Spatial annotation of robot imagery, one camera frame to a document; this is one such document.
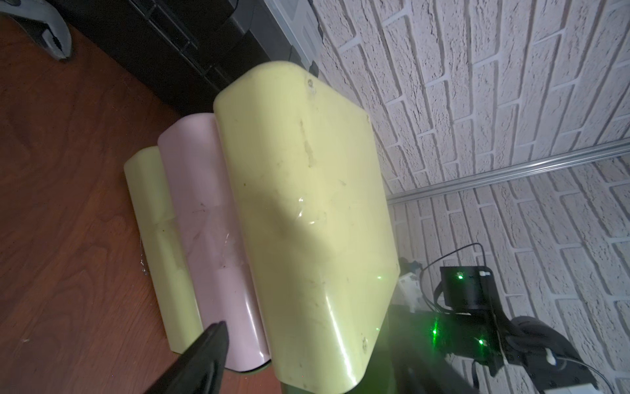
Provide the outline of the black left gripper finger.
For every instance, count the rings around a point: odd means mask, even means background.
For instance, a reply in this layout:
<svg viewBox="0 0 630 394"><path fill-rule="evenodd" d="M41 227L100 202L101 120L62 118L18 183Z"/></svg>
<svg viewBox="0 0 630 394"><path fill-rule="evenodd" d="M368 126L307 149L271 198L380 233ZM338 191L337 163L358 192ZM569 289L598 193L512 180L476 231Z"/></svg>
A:
<svg viewBox="0 0 630 394"><path fill-rule="evenodd" d="M209 394L221 389L229 348L225 321L209 326L146 394Z"/></svg>

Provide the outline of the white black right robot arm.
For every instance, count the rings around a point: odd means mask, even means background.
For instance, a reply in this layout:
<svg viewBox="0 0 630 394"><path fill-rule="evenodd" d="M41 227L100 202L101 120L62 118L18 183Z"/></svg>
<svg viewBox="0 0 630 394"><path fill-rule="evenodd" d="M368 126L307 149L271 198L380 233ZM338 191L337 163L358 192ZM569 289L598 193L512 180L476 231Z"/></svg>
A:
<svg viewBox="0 0 630 394"><path fill-rule="evenodd" d="M495 274L486 263L443 266L427 311L392 305L389 346L398 393L478 393L475 369L466 380L446 356L486 367L495 377L507 364L522 368L539 393L598 393L605 375L561 333L528 316L509 318Z"/></svg>

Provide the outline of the green drawer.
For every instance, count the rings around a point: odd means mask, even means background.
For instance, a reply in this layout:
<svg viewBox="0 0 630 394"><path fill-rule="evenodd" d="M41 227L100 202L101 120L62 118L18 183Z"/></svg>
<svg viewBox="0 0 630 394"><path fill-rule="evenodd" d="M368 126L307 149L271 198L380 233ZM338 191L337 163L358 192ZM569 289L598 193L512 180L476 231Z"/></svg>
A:
<svg viewBox="0 0 630 394"><path fill-rule="evenodd" d="M403 306L375 327L326 312L282 335L272 362L283 393L477 393L446 359L472 341L459 320Z"/></svg>

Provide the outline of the yellow-green drawer cabinet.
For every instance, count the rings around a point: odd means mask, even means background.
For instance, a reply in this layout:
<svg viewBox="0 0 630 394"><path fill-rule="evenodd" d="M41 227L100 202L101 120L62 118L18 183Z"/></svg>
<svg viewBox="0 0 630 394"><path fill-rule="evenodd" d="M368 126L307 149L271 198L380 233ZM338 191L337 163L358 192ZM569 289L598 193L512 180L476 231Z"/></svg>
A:
<svg viewBox="0 0 630 394"><path fill-rule="evenodd" d="M225 321L223 375L275 372L272 345L326 312L381 324L400 269L372 124L305 69L246 72L124 174L178 358Z"/></svg>

